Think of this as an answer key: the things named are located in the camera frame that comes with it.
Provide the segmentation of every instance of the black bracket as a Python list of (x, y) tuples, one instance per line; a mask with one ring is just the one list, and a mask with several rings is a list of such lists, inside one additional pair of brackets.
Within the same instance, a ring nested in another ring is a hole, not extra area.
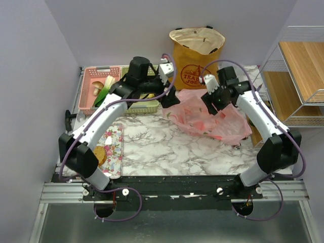
[[(236, 194), (233, 190), (234, 176), (131, 176), (120, 177), (108, 185), (105, 190), (119, 187), (132, 187), (142, 195), (142, 210), (231, 210), (231, 199), (262, 198), (256, 187), (247, 188)], [(89, 195), (85, 201), (113, 200), (113, 193), (100, 193), (88, 187)], [(136, 193), (129, 190), (124, 196), (116, 191), (117, 211), (136, 211), (139, 199)]]
[(76, 114), (71, 114), (69, 110), (65, 111), (65, 129), (66, 131), (72, 131), (71, 121), (76, 118)]
[(217, 75), (220, 85), (218, 89), (201, 97), (212, 115), (216, 115), (217, 110), (224, 109), (229, 103), (235, 106), (238, 96), (251, 90), (249, 81), (239, 82), (233, 67), (224, 67), (217, 71)]
[[(149, 67), (155, 75), (148, 75)], [(158, 71), (154, 69), (150, 61), (144, 57), (134, 57), (130, 62), (128, 73), (126, 73), (120, 81), (112, 85), (111, 94), (117, 94), (123, 99), (139, 99), (143, 93), (153, 93), (156, 96), (162, 94), (164, 89), (170, 85), (169, 81), (166, 86), (158, 75)], [(163, 108), (168, 108), (172, 105), (179, 104), (180, 101), (176, 97), (176, 88), (172, 87), (166, 96), (158, 100)]]

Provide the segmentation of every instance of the marble countertop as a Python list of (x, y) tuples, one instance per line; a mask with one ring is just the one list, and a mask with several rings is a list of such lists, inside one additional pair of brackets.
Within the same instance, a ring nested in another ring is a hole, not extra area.
[[(252, 80), (258, 76), (257, 66), (246, 69)], [(235, 71), (240, 81), (247, 80), (242, 71)], [(258, 76), (255, 86), (261, 83)], [(156, 114), (122, 116), (115, 122), (125, 128), (123, 176), (235, 175), (256, 162), (257, 151), (250, 138), (235, 149), (216, 139), (187, 135), (164, 119), (161, 109)]]

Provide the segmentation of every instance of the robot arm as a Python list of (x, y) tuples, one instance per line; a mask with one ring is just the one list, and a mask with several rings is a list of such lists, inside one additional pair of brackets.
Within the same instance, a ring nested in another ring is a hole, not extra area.
[(258, 93), (258, 101), (255, 100), (250, 83), (244, 81), (239, 83), (233, 67), (226, 67), (218, 72), (220, 85), (215, 76), (208, 74), (200, 79), (206, 84), (208, 92), (202, 96), (202, 100), (210, 114), (217, 114), (217, 110), (224, 109), (229, 103), (238, 106), (245, 112), (260, 132), (264, 145), (257, 154), (257, 163), (251, 168), (235, 177), (234, 190), (240, 192), (245, 188), (258, 184), (271, 173), (287, 168), (296, 163), (298, 152), (286, 135), (279, 130), (270, 118), (261, 109), (260, 103), (277, 121), (286, 132), (288, 132), (298, 145), (301, 143), (301, 135), (298, 131), (290, 131), (263, 103)]
[[(72, 143), (78, 140), (68, 156), (66, 165), (100, 190), (108, 185), (110, 179), (98, 168), (98, 160), (93, 150), (104, 132), (132, 105), (133, 102), (127, 99), (139, 99), (142, 93), (154, 93), (158, 96), (164, 92), (165, 87), (170, 85), (168, 78), (173, 76), (173, 65), (167, 59), (163, 58), (161, 61), (162, 64), (156, 71), (148, 59), (134, 57), (129, 72), (111, 87), (110, 94), (85, 124), (71, 135), (63, 133), (59, 138), (61, 161)], [(153, 69), (154, 76), (147, 75), (149, 67)], [(175, 96), (175, 91), (172, 87), (166, 96), (158, 99), (164, 108), (180, 103)], [(125, 99), (125, 102), (106, 108), (108, 104), (121, 99)]]

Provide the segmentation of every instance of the trader joe's bag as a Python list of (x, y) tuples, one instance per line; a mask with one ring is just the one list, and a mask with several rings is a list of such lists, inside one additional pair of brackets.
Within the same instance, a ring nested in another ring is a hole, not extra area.
[[(173, 57), (178, 74), (175, 86), (181, 89), (204, 89), (198, 77), (203, 68), (219, 58), (225, 37), (207, 26), (206, 28), (176, 29), (170, 32), (174, 41)], [(210, 65), (205, 74), (211, 73), (217, 77), (218, 64)]]

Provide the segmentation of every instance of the bag logo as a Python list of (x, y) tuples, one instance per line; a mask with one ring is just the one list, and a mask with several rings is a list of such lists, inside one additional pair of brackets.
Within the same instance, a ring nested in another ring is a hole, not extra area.
[[(201, 67), (200, 65), (189, 64), (185, 66), (181, 70), (181, 75), (180, 75), (182, 82), (192, 87), (202, 86), (199, 83), (199, 76), (201, 75), (202, 70), (203, 67)], [(211, 72), (208, 69), (205, 70), (205, 74), (210, 74), (210, 73)]]

